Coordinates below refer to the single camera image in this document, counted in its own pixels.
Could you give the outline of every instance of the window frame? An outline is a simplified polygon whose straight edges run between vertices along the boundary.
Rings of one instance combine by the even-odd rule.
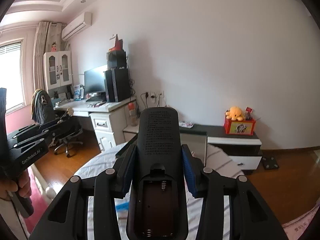
[[[21,42],[21,47],[20,47],[20,83],[21,83],[21,92],[22,92],[22,98],[23,98],[23,102],[16,105],[16,106],[13,106],[11,108],[9,108],[8,110],[6,110],[6,113],[5,115],[8,115],[8,114],[11,114],[12,112],[14,111],[17,111],[23,107],[26,106],[26,98],[25,98],[25,93],[24,93],[24,87],[23,87],[23,52],[24,52],[24,40],[25,40],[25,37],[23,38],[17,38],[17,39],[13,39],[13,40],[9,40],[9,41],[5,41],[5,42],[2,42],[0,43],[0,47],[3,47],[3,46],[7,46],[7,45],[10,45],[10,44],[13,44],[13,43],[17,43],[17,42]]]

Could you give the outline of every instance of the window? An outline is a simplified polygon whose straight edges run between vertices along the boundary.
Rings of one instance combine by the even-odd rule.
[[[0,87],[7,89],[7,110],[24,106],[21,83],[21,43],[0,46]]]

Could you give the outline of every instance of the chair base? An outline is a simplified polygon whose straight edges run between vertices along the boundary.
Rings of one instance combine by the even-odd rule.
[[[64,138],[62,141],[63,141],[63,143],[60,144],[57,148],[54,149],[54,155],[58,155],[57,150],[58,150],[59,148],[65,146],[65,147],[66,147],[65,154],[66,154],[66,156],[67,156],[68,158],[70,158],[70,157],[72,157],[73,155],[70,155],[69,145],[70,145],[70,144],[81,144],[81,145],[83,144],[83,142],[79,142],[79,141],[68,141],[68,140],[65,139],[65,138]]]

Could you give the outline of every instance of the plastic bottle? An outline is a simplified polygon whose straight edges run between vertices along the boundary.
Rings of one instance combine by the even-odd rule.
[[[137,122],[138,116],[137,116],[136,106],[134,105],[134,103],[130,102],[128,104],[128,108],[129,108],[130,125],[137,126],[138,125],[138,122]]]

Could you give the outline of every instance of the red box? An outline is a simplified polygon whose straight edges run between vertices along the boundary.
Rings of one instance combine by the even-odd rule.
[[[256,120],[253,118],[246,121],[232,121],[225,117],[223,126],[226,134],[253,135],[255,124]]]

